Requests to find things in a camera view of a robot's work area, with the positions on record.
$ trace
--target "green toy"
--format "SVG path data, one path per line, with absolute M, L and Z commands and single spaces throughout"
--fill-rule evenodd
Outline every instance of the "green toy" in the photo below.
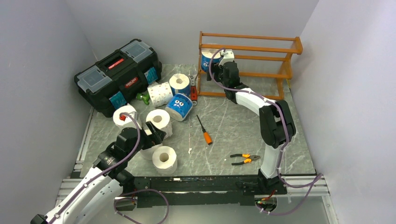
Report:
M 149 100 L 150 100 L 150 95 L 147 93 L 146 95 L 143 95 L 141 93 L 138 93 L 136 95 L 136 99 L 138 100 L 143 100 L 144 104 L 149 105 Z

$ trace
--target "marble floor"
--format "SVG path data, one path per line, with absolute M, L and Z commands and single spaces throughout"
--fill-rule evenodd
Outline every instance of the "marble floor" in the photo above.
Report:
M 196 65 L 164 65 L 160 83 L 166 82 L 173 74 L 189 74 L 197 72 Z M 276 94 L 274 79 L 241 77 L 241 81 L 261 94 Z M 202 91 L 222 92 L 213 82 L 207 82 L 203 77 Z M 291 93 L 284 84 L 285 100 L 296 125 L 297 134 L 286 147 L 282 161 L 283 174 L 314 174 L 315 169 L 305 141 L 305 136 L 298 119 L 296 107 Z M 147 114 L 154 109 L 153 105 L 145 105 L 142 101 L 132 100 L 130 104 L 145 121 Z M 213 139 L 208 146 L 202 134 L 201 127 L 195 115 L 199 115 L 207 132 Z M 249 109 L 236 105 L 226 98 L 198 97 L 198 105 L 193 107 L 187 118 L 182 121 L 172 120 L 173 135 L 164 139 L 163 145 L 174 148 L 177 154 L 178 167 L 173 176 L 179 175 L 244 175 L 257 174 L 265 154 L 265 143 L 260 134 L 259 117 Z M 81 177 L 107 145 L 116 140 L 120 129 L 112 118 L 106 118 L 96 113 L 91 123 L 92 136 L 85 156 Z M 231 154 L 244 153 L 261 156 L 258 161 L 232 166 L 235 161 L 243 158 L 229 158 Z M 138 153 L 128 163 L 126 168 L 134 176 L 162 176 L 156 171 L 152 161 L 145 160 Z

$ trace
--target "toolbox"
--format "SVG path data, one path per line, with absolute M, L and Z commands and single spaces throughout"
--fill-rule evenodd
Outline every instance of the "toolbox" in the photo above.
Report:
M 161 79 L 162 64 L 145 42 L 133 39 L 88 69 L 76 74 L 78 92 L 100 113 L 115 110 Z

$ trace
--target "gray toolbox lid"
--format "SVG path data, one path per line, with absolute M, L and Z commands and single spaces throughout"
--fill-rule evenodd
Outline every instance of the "gray toolbox lid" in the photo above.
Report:
M 139 63 L 141 60 L 153 53 L 149 48 L 150 46 L 143 41 L 133 41 L 127 46 L 121 48 L 121 51 L 133 58 L 136 63 Z
M 105 73 L 102 72 L 96 65 L 79 74 L 77 78 L 79 79 L 77 85 L 84 92 L 87 92 L 89 89 L 92 93 L 95 93 L 112 81 L 112 79 L 106 76 Z

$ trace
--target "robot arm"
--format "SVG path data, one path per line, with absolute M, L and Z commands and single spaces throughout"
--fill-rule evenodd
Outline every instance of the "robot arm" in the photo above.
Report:
M 141 140 L 136 150 L 123 163 L 99 176 L 93 182 L 87 181 L 115 165 L 131 153 L 137 142 L 137 130 L 124 128 L 117 140 L 99 154 L 88 174 L 78 186 L 53 210 L 44 215 L 36 215 L 30 224 L 85 224 L 100 209 L 121 193 L 135 189 L 134 176 L 125 170 L 128 161 L 140 150 L 161 144 L 165 132 L 157 129 L 151 122 L 146 123 L 149 134 L 141 132 Z
M 281 108 L 286 122 L 289 140 L 291 140 L 291 137 L 296 134 L 296 127 L 289 106 L 284 100 L 274 101 L 265 98 L 264 101 L 260 97 L 250 94 L 253 90 L 240 82 L 239 70 L 237 63 L 234 62 L 232 50 L 223 50 L 220 54 L 223 56 L 223 59 L 211 66 L 211 71 L 214 71 L 213 77 L 216 82 L 222 83 L 226 88 L 247 91 L 224 90 L 229 100 L 250 109 L 260 117 L 262 138 L 267 145 L 272 146 L 266 148 L 261 173 L 266 179 L 274 178 L 277 176 L 276 163 L 280 153 L 277 148 L 286 141 L 286 136 L 281 121 L 276 120 L 276 118 L 280 118 L 279 112 L 274 105 L 267 103 L 267 101 L 274 102 Z M 208 81 L 212 79 L 209 71 L 206 77 Z

